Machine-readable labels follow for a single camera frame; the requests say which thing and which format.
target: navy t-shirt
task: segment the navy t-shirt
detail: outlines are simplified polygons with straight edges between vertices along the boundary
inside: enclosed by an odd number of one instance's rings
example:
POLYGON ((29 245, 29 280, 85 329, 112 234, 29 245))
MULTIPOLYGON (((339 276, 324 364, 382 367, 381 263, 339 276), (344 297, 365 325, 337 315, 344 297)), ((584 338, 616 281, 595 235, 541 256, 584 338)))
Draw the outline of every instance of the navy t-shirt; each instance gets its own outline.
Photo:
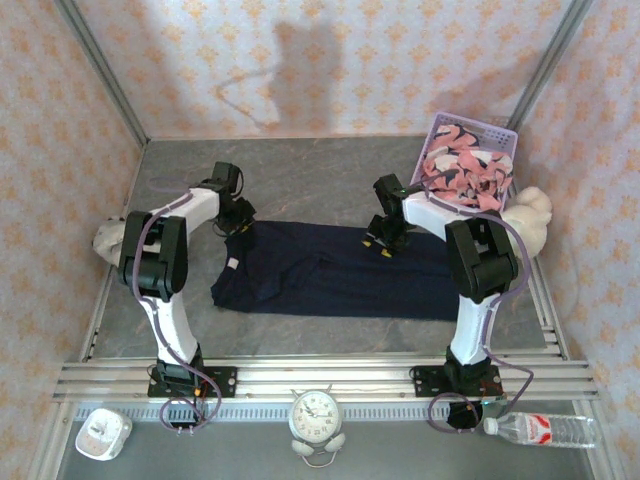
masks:
POLYGON ((366 248, 365 229, 258 221, 226 240, 214 304, 240 312, 309 316, 457 318, 446 246, 411 233, 393 258, 366 248))

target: plastic water bottle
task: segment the plastic water bottle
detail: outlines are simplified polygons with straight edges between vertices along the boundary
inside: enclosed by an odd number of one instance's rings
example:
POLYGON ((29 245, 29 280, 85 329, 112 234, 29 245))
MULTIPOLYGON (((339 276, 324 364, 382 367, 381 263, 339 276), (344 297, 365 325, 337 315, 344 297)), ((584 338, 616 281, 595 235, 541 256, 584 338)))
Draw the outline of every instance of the plastic water bottle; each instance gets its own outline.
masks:
POLYGON ((484 431, 520 445, 594 448, 600 440, 592 418, 511 412, 500 418, 486 418, 484 431))

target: white plush toy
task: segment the white plush toy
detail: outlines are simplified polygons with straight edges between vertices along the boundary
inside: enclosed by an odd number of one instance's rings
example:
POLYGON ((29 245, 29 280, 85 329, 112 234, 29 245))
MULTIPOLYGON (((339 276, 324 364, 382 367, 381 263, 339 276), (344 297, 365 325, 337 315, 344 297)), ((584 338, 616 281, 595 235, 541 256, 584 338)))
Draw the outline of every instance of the white plush toy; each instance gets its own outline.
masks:
MULTIPOLYGON (((522 238, 529 258, 540 253, 547 241, 547 224, 551 221, 551 200, 538 187, 527 187, 509 199, 502 219, 511 225, 522 238)), ((509 240, 518 258, 522 253, 509 233, 509 240)))
POLYGON ((93 249, 111 265, 118 266, 122 240, 124 239, 124 219, 111 217, 100 225, 93 238, 93 249))

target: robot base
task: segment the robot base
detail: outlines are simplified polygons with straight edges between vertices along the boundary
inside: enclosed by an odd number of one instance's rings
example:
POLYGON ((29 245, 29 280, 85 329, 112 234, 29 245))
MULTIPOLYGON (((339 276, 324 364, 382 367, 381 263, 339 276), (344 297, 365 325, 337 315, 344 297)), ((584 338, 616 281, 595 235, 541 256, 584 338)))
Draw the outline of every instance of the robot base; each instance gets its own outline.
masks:
MULTIPOLYGON (((238 378, 237 367, 204 367, 202 372, 218 384, 220 392, 222 392, 222 398, 235 397, 238 378)), ((211 387, 208 387, 207 397, 214 398, 215 393, 211 390, 211 387)), ((153 367, 153 370, 151 370, 151 379, 149 380, 149 388, 147 389, 147 396, 149 398, 173 398, 196 395, 193 388, 191 388, 189 392, 185 392, 184 388, 163 382, 160 380, 158 368, 153 367)))
MULTIPOLYGON (((191 361, 191 367, 198 372, 209 376, 218 387, 223 398, 235 396, 238 383, 237 367, 204 366, 204 359, 200 346, 191 361)), ((147 395, 150 398, 174 398, 174 397, 207 397, 215 396, 207 382, 197 375, 189 372, 180 365, 168 364, 158 360, 149 375, 149 388, 147 395)))
POLYGON ((447 376, 446 365, 413 367, 411 379, 418 398, 435 397, 447 392, 460 393, 466 397, 488 397, 492 400, 499 400, 504 396, 500 372, 494 365, 490 365, 485 373, 477 378, 477 383, 469 383, 458 389, 453 388, 447 376))
POLYGON ((489 358, 475 365, 461 365, 447 348, 446 362, 441 366, 419 365, 409 372, 416 397, 436 397, 442 393, 458 393, 480 397, 482 401, 452 402, 447 423, 455 429, 475 428, 482 420, 482 403, 504 398, 498 367, 489 358))

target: white device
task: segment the white device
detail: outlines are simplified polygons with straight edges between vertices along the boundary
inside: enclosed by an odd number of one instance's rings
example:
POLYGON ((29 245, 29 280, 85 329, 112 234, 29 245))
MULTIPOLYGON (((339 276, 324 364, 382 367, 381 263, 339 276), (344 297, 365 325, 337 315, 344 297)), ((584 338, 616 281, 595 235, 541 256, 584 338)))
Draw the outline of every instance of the white device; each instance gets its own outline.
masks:
POLYGON ((324 468, 333 463, 344 445, 346 436, 340 433, 342 409, 328 390, 310 390, 301 395, 295 391, 296 400, 289 411, 289 429, 294 439, 291 448, 312 468, 324 468), (309 463, 308 457, 332 454, 322 465, 309 463))
POLYGON ((98 408, 80 428, 76 450, 93 460, 111 460, 122 450, 131 428, 130 418, 115 410, 98 408))
POLYGON ((200 396, 207 377, 198 341, 191 333, 182 290, 188 275, 188 247, 193 231, 208 220, 222 236, 242 233, 253 223, 255 209, 241 197, 242 171, 216 162, 209 178, 177 200, 152 211, 127 215, 118 279, 129 287, 151 322, 158 360, 149 374, 156 387, 150 395, 200 396))

